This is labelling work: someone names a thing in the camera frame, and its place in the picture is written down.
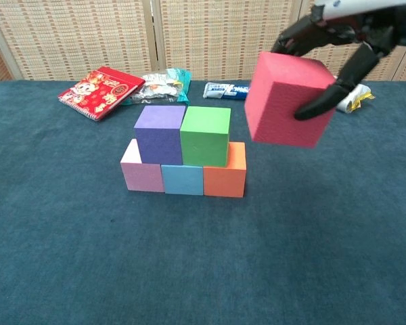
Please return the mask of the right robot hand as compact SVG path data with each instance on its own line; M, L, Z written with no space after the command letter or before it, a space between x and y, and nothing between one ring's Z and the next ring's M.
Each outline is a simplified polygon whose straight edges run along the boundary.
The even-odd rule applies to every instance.
M326 45L359 44L336 80L294 113L298 121L335 108L398 46L406 47L406 1L316 1L309 14L282 31L271 51L303 56Z

